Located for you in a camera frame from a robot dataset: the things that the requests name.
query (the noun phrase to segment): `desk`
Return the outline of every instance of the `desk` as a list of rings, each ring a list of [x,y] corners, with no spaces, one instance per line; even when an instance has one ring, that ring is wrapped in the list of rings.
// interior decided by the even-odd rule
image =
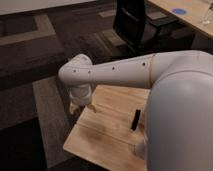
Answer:
[[[109,170],[144,171],[145,161],[134,155],[142,128],[131,130],[136,109],[145,106],[148,90],[98,86],[93,93],[97,112],[85,108],[64,149]]]
[[[202,24],[202,19],[209,7],[208,3],[202,0],[148,0],[148,2],[173,14],[198,32],[213,39],[213,22],[208,25]],[[185,9],[187,14],[177,15],[172,12],[174,8]]]

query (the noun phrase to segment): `dark carpet tile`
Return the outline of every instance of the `dark carpet tile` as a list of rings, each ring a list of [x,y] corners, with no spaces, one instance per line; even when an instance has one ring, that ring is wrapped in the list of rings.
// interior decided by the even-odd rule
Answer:
[[[0,130],[35,118],[32,84],[0,91]]]
[[[56,36],[0,46],[0,52],[0,89],[55,75],[66,62]]]
[[[106,169],[85,161],[79,157],[74,157],[62,162],[47,171],[107,171]]]
[[[88,162],[78,157],[64,161],[47,171],[87,171]]]
[[[29,14],[16,14],[2,20],[5,30],[4,36],[37,30],[34,17]]]
[[[1,171],[41,171],[46,161],[38,119],[0,131]]]

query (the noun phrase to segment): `floor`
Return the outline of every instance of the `floor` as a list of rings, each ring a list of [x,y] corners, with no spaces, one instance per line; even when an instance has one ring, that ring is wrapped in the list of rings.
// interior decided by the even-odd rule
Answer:
[[[62,149],[80,111],[69,113],[57,71],[79,53],[94,64],[134,56],[112,29],[115,8],[102,0],[0,16],[0,170],[104,170]],[[153,52],[188,49],[192,39],[176,33]]]

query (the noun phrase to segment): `wooden table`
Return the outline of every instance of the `wooden table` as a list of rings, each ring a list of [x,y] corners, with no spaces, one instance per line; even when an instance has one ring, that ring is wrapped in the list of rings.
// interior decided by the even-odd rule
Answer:
[[[143,137],[131,130],[136,109],[145,106],[149,90],[98,86],[93,94],[97,112],[85,108],[68,136],[64,149],[109,170],[143,171],[145,161],[134,146]]]
[[[173,14],[198,32],[213,39],[213,21],[208,25],[202,24],[202,20],[209,7],[207,2],[203,0],[148,0],[148,2]],[[185,15],[177,15],[172,12],[174,8],[184,9],[187,13]]]

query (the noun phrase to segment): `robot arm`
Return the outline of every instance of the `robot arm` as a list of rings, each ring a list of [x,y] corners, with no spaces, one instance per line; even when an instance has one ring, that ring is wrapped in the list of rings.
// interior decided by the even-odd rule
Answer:
[[[108,84],[150,89],[177,59],[197,56],[198,51],[156,53],[132,59],[92,65],[80,54],[62,66],[59,77],[70,88],[71,101],[79,106],[91,103],[91,84]]]
[[[100,65],[78,55],[59,77],[78,105],[91,102],[91,83],[151,88],[138,146],[138,156],[147,148],[148,171],[212,171],[213,55],[156,53]]]

